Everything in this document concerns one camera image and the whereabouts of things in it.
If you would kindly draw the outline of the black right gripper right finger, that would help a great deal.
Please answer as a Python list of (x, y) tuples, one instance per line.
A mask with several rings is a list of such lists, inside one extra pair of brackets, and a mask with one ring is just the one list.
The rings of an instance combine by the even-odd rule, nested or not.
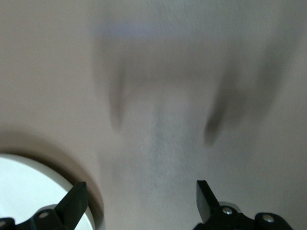
[(193, 230), (293, 230), (281, 216), (262, 212), (254, 219), (227, 202), (218, 202), (205, 180), (196, 184), (196, 203), (202, 222)]

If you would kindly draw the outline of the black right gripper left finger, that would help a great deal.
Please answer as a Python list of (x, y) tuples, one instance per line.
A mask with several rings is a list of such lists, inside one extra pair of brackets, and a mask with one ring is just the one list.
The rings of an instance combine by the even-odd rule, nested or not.
[(75, 230), (86, 209), (87, 184), (78, 182), (54, 208), (38, 211), (23, 223), (0, 218), (0, 230)]

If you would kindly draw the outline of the beige plate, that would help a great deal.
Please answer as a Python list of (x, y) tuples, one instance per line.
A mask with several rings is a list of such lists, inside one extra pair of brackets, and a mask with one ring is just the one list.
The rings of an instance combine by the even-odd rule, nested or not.
[(103, 230), (102, 200), (87, 176), (69, 178), (63, 169), (15, 154), (0, 153), (0, 219), (16, 224), (36, 212), (54, 208), (78, 182), (87, 184), (87, 209), (75, 230)]

